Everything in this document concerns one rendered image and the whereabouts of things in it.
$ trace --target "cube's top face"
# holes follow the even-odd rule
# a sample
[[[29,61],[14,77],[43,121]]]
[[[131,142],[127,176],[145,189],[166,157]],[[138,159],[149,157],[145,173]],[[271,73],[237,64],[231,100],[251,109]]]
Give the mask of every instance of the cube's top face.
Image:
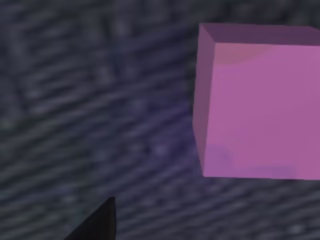
[[[309,26],[201,23],[216,43],[319,46],[319,30]]]

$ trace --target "black pointed object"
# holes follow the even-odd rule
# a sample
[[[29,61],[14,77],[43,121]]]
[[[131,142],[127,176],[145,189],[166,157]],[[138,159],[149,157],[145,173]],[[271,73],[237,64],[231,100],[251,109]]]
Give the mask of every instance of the black pointed object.
[[[64,240],[115,240],[116,200],[110,197]]]

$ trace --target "cube's front face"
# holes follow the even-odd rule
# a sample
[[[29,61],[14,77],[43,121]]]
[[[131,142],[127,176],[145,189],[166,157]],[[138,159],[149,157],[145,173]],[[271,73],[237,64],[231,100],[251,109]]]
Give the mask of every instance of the cube's front face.
[[[320,47],[215,43],[205,177],[320,179]]]

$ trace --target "blurry dark background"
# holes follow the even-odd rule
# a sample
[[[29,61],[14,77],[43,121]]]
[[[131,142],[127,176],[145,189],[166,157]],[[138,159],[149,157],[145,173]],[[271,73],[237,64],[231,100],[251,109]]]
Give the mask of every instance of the blurry dark background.
[[[320,239],[318,182],[202,177],[200,22],[318,28],[320,1],[0,0],[0,240],[63,240],[110,196],[118,240]]]

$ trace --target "pink box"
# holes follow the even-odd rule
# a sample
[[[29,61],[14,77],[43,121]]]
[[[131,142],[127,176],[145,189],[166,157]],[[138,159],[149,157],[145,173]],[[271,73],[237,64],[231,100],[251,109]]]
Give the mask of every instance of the pink box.
[[[205,177],[320,179],[320,31],[199,26],[193,130]]]

